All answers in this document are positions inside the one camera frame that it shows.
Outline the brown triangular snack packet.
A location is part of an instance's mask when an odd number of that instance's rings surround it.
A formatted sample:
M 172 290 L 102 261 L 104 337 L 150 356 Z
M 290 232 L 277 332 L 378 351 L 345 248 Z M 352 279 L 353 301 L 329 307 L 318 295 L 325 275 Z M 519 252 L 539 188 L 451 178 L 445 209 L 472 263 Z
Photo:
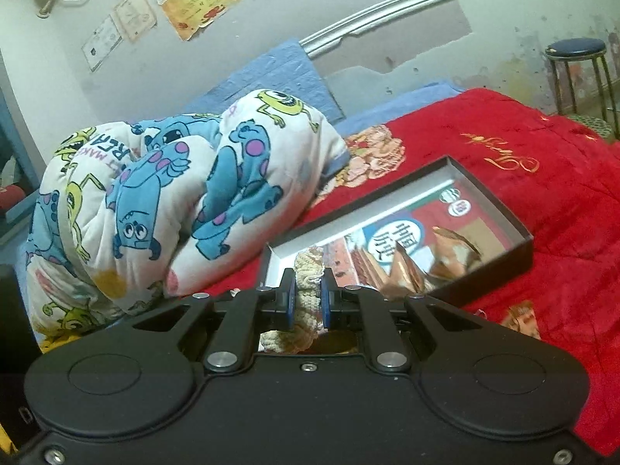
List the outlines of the brown triangular snack packet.
M 479 250 L 461 234 L 443 227 L 434 226 L 434 260 L 429 275 L 445 280 L 465 276 L 477 262 L 481 262 Z
M 419 269 L 406 249 L 396 243 L 390 273 L 381 286 L 381 294 L 387 300 L 397 300 L 425 295 L 434 289 L 434 284 Z

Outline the black shallow box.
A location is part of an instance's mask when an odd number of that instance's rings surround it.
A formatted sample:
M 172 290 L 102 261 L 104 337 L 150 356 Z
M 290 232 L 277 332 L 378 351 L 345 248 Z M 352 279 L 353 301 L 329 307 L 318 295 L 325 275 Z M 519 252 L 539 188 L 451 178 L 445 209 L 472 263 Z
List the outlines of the black shallow box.
M 474 174 L 442 157 L 273 240 L 258 283 L 276 286 L 309 249 L 342 287 L 418 290 L 463 307 L 531 268 L 533 236 Z

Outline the Monsters Inc white quilt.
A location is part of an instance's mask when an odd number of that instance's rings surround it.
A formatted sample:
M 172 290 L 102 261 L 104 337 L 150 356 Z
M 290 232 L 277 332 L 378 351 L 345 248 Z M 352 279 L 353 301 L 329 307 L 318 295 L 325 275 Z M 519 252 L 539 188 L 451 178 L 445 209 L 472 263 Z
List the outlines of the Monsters Inc white quilt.
M 349 157 L 319 110 L 267 89 L 221 114 L 75 132 L 44 171 L 25 246 L 37 338 L 207 289 L 290 228 Z

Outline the red Disney bedspread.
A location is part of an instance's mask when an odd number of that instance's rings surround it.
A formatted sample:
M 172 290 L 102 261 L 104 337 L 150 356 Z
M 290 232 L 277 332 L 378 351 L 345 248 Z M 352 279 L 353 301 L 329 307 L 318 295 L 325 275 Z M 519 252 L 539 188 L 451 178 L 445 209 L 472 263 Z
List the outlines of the red Disney bedspread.
M 207 385 L 195 464 L 615 464 L 619 460 L 619 149 L 471 89 L 394 120 L 403 176 L 454 157 L 533 235 L 533 261 L 416 300 L 410 373 L 359 355 L 314 373 L 262 357 Z

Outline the blue bed sheet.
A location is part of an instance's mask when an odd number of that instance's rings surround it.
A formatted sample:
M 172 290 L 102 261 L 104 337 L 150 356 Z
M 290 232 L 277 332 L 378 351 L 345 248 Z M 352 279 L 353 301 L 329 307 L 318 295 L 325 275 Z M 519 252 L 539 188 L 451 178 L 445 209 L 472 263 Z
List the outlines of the blue bed sheet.
M 436 102 L 454 98 L 464 91 L 464 88 L 450 82 L 430 83 L 373 108 L 363 110 L 359 114 L 353 114 L 338 122 L 335 129 L 341 136 L 351 136 L 371 126 L 387 124 Z

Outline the blue pillow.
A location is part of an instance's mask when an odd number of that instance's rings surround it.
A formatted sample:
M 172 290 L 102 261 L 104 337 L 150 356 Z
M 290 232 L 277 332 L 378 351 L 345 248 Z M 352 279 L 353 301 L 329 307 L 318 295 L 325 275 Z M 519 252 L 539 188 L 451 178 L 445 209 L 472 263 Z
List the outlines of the blue pillow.
M 296 96 L 322 112 L 330 123 L 345 118 L 327 84 L 296 40 L 285 41 L 250 61 L 192 100 L 183 111 L 186 114 L 222 114 L 236 100 L 257 89 Z

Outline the white framed certificate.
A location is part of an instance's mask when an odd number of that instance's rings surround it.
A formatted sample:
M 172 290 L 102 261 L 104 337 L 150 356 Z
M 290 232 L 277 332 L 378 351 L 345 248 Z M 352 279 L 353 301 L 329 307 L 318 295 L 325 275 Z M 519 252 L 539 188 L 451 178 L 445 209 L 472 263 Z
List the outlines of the white framed certificate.
M 96 71 L 121 41 L 122 36 L 114 18 L 108 15 L 82 46 L 90 70 Z

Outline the blue round stool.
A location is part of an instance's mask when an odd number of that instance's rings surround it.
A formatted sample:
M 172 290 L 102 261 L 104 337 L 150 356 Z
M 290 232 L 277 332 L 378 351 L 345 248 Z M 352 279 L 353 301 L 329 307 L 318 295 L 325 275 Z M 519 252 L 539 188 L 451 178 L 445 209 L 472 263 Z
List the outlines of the blue round stool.
M 607 46 L 598 38 L 569 38 L 545 47 L 557 114 L 586 123 L 607 141 L 619 139 L 619 108 L 607 63 Z M 600 114 L 581 114 L 595 95 Z

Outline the white certificate on wall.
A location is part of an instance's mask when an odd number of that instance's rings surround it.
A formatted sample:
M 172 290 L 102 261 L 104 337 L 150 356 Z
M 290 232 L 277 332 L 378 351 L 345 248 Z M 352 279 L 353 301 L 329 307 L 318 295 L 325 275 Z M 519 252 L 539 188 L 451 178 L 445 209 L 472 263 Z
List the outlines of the white certificate on wall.
M 114 8 L 125 37 L 135 43 L 157 24 L 157 16 L 147 0 L 121 0 Z

